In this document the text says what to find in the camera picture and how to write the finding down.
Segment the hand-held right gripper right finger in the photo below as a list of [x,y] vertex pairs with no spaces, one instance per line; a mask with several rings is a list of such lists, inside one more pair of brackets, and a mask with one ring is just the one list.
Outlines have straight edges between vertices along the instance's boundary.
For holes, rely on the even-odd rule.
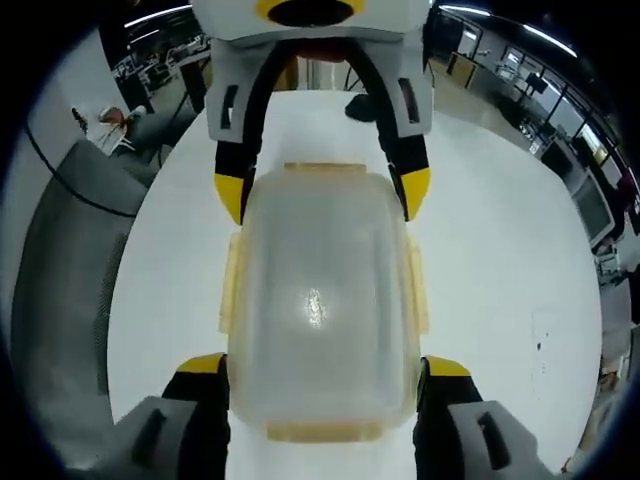
[[418,479],[537,479],[534,435],[501,403],[483,399],[461,364],[421,359],[413,429]]

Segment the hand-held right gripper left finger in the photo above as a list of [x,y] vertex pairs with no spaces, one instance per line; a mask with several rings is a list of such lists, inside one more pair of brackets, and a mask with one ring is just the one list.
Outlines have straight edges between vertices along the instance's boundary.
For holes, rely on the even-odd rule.
[[115,424],[114,479],[223,479],[231,428],[227,355],[182,363]]

